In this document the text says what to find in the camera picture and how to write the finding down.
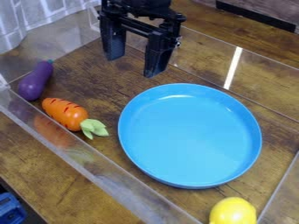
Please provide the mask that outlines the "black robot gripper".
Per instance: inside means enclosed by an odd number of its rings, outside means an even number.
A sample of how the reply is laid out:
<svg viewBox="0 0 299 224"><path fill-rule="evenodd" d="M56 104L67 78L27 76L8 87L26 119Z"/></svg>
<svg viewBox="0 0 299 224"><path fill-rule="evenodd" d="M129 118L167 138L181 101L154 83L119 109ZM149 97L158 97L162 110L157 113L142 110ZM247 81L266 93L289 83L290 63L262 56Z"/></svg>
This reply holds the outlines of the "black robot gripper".
<svg viewBox="0 0 299 224"><path fill-rule="evenodd" d="M174 48L181 44L186 16L171 9L173 0L102 0L99 27L109 60L126 54L127 31L149 37L145 53L145 77L153 78L169 65ZM162 19L158 27L130 18Z"/></svg>

